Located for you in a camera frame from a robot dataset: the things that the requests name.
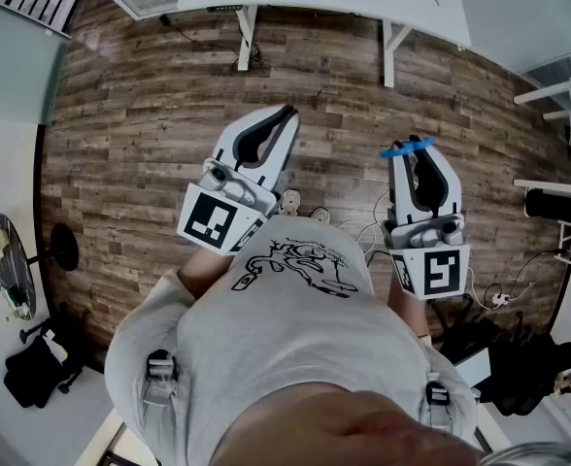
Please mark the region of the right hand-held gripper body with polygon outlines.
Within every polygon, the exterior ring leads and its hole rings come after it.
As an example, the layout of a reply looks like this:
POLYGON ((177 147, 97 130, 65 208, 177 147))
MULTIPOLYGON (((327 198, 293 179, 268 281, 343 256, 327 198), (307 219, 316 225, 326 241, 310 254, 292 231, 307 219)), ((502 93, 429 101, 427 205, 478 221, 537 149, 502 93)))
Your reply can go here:
POLYGON ((464 293, 470 256, 464 224, 461 214, 401 226, 383 222, 386 247, 406 294, 427 301, 464 293))

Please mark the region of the white table leg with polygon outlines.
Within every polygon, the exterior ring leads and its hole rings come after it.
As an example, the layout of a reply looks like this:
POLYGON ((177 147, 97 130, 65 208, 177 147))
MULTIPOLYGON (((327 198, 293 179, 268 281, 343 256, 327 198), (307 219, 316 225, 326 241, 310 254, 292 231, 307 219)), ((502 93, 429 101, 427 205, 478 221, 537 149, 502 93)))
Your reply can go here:
POLYGON ((388 19, 382 21, 383 25, 383 65, 384 85, 394 87, 394 53, 402 44, 412 28, 404 24, 394 24, 388 19))
POLYGON ((241 47, 237 62, 238 70, 246 72, 251 62, 257 58, 257 48, 253 41, 254 27, 257 14, 256 5, 246 5, 236 12, 241 33, 241 47))

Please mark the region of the person's right forearm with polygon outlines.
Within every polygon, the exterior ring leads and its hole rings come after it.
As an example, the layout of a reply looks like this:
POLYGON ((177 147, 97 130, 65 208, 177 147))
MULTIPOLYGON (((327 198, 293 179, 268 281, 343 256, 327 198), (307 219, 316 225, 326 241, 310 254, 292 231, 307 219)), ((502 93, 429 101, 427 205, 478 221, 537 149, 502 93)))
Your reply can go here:
POLYGON ((431 334, 426 317, 426 304, 406 294, 397 273, 393 273, 387 305, 409 326, 413 333, 431 344, 431 334))

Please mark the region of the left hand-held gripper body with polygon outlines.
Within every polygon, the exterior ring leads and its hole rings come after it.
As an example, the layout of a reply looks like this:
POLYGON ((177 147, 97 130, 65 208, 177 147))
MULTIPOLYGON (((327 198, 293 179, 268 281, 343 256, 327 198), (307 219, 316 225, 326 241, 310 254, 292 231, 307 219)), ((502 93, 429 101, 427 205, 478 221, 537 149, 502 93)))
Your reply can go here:
POLYGON ((281 196, 225 164, 209 158, 198 183, 191 183, 177 233, 220 255, 243 249, 278 207, 281 196))

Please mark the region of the black bag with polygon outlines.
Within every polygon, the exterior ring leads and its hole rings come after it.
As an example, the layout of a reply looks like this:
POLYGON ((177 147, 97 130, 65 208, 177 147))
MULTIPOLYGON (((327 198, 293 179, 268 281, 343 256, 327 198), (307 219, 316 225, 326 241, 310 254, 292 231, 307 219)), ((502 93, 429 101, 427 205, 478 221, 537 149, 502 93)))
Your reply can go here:
POLYGON ((40 324, 21 329, 26 348, 8 357, 4 385, 23 407, 44 409, 59 390, 68 394, 86 360, 80 326, 61 317, 49 317, 40 324))

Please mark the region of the person's grey printed t-shirt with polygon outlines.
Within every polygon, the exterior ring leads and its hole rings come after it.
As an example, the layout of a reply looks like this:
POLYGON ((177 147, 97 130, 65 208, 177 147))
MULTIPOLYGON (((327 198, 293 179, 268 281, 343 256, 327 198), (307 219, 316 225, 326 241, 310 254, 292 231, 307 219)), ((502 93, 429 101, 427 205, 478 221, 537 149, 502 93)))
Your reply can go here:
POLYGON ((177 270, 121 322, 105 363, 119 415, 163 466, 210 466, 238 419, 316 385, 383 395, 472 447, 471 388, 375 297, 363 252, 343 231, 274 216, 199 300, 177 270), (176 382, 146 380, 160 349, 176 358, 176 382), (448 407, 428 405, 429 382, 449 392, 448 407))

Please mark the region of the black cylindrical object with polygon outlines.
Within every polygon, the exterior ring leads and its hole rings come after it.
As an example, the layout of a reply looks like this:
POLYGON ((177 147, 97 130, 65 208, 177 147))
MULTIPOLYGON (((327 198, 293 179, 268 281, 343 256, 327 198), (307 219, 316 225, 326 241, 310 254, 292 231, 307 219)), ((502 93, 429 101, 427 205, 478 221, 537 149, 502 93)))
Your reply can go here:
POLYGON ((571 223, 571 197, 544 193, 541 189, 530 189, 524 200, 528 216, 537 216, 571 223))

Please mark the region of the person's left shoe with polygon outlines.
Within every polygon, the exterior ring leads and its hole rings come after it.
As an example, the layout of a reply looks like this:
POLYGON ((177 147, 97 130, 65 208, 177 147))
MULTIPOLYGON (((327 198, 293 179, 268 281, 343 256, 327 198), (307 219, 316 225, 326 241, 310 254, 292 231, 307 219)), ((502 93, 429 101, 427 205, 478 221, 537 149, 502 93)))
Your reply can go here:
POLYGON ((298 216, 301 197, 298 190, 287 189, 281 199, 279 214, 281 216, 298 216))

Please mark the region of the frosted glass door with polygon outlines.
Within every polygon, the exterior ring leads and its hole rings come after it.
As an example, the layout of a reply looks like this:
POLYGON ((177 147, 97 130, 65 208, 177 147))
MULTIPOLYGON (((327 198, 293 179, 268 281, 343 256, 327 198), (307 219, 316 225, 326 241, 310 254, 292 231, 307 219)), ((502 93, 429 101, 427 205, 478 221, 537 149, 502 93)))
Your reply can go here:
POLYGON ((0 120, 50 123, 70 39, 0 4, 0 120))

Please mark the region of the blue handled scissors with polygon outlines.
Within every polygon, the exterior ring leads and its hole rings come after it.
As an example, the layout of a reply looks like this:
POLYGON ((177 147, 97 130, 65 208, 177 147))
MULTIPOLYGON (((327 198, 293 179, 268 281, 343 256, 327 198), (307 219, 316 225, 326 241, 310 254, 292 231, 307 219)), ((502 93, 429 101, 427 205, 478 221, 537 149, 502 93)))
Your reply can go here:
POLYGON ((434 140, 432 138, 421 139, 417 136, 412 136, 409 140, 395 141, 390 149, 380 152, 380 158, 389 159, 409 155, 419 150, 427 150, 433 145, 434 140))

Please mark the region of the person's left forearm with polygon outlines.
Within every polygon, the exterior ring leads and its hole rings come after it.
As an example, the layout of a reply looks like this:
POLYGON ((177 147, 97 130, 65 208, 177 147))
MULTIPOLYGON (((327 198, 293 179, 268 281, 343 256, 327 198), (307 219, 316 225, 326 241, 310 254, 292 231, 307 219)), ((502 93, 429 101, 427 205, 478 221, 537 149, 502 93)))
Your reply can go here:
POLYGON ((201 248, 177 270, 181 284, 199 300, 229 269, 233 256, 201 248))

